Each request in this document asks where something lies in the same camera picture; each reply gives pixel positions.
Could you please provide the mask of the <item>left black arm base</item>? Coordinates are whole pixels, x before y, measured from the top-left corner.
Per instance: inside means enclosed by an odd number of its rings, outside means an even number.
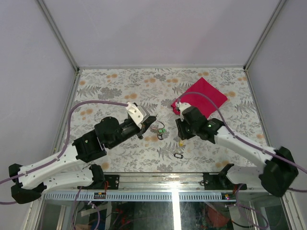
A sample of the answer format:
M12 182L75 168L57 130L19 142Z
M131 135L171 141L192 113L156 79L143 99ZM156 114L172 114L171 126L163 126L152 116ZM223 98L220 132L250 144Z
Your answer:
M94 182L93 189L105 189L107 185L107 190L118 190L119 179L120 176L118 174L107 174L103 180Z

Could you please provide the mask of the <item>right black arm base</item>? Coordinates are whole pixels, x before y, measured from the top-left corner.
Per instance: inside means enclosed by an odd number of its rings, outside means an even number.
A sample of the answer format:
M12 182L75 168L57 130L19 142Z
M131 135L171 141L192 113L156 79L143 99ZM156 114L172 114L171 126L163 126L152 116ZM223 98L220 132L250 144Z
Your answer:
M225 190L227 188L224 178L217 172L204 172L199 184L205 190Z

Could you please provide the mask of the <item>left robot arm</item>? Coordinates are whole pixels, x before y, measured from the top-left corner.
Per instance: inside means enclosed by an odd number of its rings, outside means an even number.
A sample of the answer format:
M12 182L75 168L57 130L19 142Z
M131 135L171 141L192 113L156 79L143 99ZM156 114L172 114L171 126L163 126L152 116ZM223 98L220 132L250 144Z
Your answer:
M131 118L119 123L114 117L105 117L92 131L74 140L62 152L27 166L12 164L9 175L15 183L11 187L13 199L18 204L26 204L52 190L70 187L104 189L106 180L103 170L92 162L106 156L107 149L133 136L142 139L155 121L156 117L152 115L140 125L136 125Z

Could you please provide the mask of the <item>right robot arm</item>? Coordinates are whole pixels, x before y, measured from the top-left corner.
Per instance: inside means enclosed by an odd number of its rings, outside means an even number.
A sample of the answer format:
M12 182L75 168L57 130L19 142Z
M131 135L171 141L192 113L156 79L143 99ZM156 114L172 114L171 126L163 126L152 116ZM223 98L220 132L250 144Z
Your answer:
M298 169L289 149L275 149L261 145L247 137L236 134L225 122L208 120L197 107L189 103L177 105L180 118L176 120L178 136L186 140L198 136L212 144L230 149L253 163L252 167L231 166L219 176L219 185L229 189L235 184L262 186L275 197L282 197L294 179Z

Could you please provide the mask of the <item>large metal keyring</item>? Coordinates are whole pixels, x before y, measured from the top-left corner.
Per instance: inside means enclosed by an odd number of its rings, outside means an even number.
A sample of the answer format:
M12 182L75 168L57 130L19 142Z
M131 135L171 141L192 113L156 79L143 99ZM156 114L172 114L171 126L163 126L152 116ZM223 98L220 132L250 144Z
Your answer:
M156 121L156 124L150 126L150 130L154 133L161 133L160 130L163 128L165 129L165 124L158 120Z

